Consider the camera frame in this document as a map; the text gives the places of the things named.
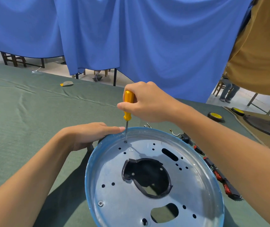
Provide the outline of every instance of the yellow screwdriver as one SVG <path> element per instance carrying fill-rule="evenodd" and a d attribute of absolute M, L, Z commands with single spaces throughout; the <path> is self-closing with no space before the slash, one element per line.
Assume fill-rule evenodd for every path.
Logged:
<path fill-rule="evenodd" d="M 134 102 L 134 93 L 130 92 L 130 91 L 125 91 L 125 93 L 124 93 L 124 102 L 133 103 Z M 127 135 L 127 132 L 128 132 L 128 123 L 132 118 L 131 113 L 124 112 L 124 117 L 123 118 L 126 120 L 125 140 L 124 140 L 124 142 L 127 143 L 128 140 L 126 139 L 126 135 Z"/>

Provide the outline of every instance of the screwdriver handle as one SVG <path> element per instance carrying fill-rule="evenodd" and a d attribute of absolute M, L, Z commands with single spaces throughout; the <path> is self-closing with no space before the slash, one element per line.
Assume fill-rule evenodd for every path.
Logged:
<path fill-rule="evenodd" d="M 133 103 L 134 102 L 134 93 L 131 91 L 125 91 L 124 93 L 124 102 L 129 102 L 129 103 Z M 128 112 L 124 112 L 124 117 L 123 117 L 126 121 L 130 121 L 131 120 L 131 113 Z"/>

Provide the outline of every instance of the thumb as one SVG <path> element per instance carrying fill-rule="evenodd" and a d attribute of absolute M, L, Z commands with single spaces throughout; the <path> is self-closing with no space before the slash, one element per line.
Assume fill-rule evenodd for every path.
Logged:
<path fill-rule="evenodd" d="M 135 106 L 135 103 L 129 103 L 129 102 L 121 102 L 117 104 L 117 107 L 120 110 L 123 110 L 128 113 L 132 113 L 132 114 L 133 114 L 134 106 Z"/>
<path fill-rule="evenodd" d="M 105 127 L 105 134 L 106 135 L 110 135 L 110 134 L 118 134 L 121 133 L 125 130 L 124 126 L 118 127 L 118 126 L 107 126 Z"/>

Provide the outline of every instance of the screwdriver shaft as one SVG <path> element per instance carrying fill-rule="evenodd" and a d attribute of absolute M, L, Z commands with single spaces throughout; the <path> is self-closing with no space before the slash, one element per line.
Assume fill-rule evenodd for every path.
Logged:
<path fill-rule="evenodd" d="M 126 126 L 125 126 L 125 140 L 124 140 L 125 143 L 128 142 L 128 140 L 126 139 L 126 134 L 128 133 L 128 124 L 129 124 L 129 122 L 127 121 Z"/>

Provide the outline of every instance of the hole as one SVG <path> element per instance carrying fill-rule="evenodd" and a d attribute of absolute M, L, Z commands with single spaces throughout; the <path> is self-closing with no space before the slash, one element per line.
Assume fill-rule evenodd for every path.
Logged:
<path fill-rule="evenodd" d="M 177 206 L 173 203 L 169 203 L 166 206 L 154 208 L 151 210 L 151 218 L 156 223 L 169 222 L 175 219 L 178 214 L 179 210 Z"/>
<path fill-rule="evenodd" d="M 122 170 L 122 179 L 136 181 L 136 187 L 149 198 L 166 196 L 172 186 L 162 163 L 154 159 L 127 160 Z"/>
<path fill-rule="evenodd" d="M 148 225 L 148 221 L 147 221 L 145 218 L 142 219 L 141 221 L 142 221 L 142 224 L 143 224 L 144 226 L 147 226 L 147 225 Z"/>
<path fill-rule="evenodd" d="M 170 152 L 168 149 L 165 149 L 165 148 L 163 148 L 162 149 L 162 152 L 166 155 L 166 156 L 168 156 L 171 160 L 173 160 L 173 161 L 178 161 L 178 157 L 176 156 L 176 155 L 174 155 L 172 152 Z"/>

